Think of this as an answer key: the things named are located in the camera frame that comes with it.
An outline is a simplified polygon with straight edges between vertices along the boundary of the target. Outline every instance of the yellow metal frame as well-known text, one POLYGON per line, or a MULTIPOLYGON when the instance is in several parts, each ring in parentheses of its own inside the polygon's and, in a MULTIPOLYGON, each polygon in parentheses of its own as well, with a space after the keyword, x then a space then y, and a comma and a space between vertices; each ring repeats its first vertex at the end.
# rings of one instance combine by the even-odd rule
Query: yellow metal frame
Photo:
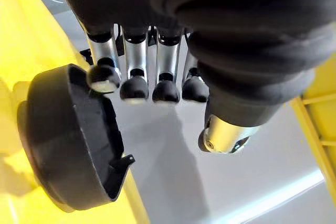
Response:
POLYGON ((336 206, 336 56, 317 68, 314 83, 291 105, 336 206))
POLYGON ((41 0, 0 0, 0 223, 149 223, 130 172, 116 202, 65 213, 34 179, 16 125, 38 73, 88 65, 41 0))

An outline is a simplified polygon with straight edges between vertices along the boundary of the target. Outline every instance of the white floor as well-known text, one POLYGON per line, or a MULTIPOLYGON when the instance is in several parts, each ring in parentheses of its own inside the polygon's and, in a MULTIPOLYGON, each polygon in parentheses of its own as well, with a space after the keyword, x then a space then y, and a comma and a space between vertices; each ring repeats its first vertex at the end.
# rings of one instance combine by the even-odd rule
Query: white floor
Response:
MULTIPOLYGON (((56 14, 55 18, 78 50, 88 48, 71 12, 56 14)), ((186 50, 183 42, 178 86, 186 50)), ((149 55, 152 92, 155 47, 149 49, 149 55)), ((120 61, 125 71, 124 56, 120 61)), ((120 101, 118 93, 110 98, 125 152, 135 157, 132 172, 152 223, 224 223, 221 220, 226 216, 318 169, 289 105, 284 105, 242 152, 227 156, 203 153, 197 147, 203 105, 181 101, 167 108, 149 100, 144 105, 129 106, 120 101)), ((312 189, 309 199, 311 203, 300 196, 251 223, 313 224, 317 219, 309 216, 317 214, 312 209, 319 208, 326 209, 323 223, 336 223, 336 212, 324 184, 312 189)))

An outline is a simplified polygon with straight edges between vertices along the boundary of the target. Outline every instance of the robotic hand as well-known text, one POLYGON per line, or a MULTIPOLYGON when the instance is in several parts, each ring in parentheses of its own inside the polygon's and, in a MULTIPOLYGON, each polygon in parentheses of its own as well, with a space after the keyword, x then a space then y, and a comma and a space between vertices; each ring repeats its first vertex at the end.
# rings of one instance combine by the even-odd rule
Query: robotic hand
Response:
POLYGON ((203 151, 233 153, 279 107, 300 95, 313 68, 335 50, 336 0, 67 0, 88 35, 95 66, 88 85, 113 92, 120 69, 112 27, 123 27, 123 100, 148 98, 148 26, 157 27, 154 102, 178 103, 183 28, 193 32, 182 98, 207 101, 203 151))

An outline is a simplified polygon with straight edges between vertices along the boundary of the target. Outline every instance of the yellow rail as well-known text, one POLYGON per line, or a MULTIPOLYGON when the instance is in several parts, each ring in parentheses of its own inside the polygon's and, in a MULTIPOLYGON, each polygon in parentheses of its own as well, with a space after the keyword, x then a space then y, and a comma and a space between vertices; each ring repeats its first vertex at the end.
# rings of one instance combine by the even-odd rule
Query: yellow rail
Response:
POLYGON ((336 56, 316 70, 314 83, 291 105, 336 206, 336 56))

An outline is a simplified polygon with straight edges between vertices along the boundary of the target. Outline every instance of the screw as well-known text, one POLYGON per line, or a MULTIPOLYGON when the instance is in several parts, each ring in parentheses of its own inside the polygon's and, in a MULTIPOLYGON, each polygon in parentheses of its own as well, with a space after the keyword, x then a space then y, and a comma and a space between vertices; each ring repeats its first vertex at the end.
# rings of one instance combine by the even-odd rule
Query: screw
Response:
POLYGON ((214 145, 210 141, 206 141, 206 145, 210 148, 213 149, 214 145))

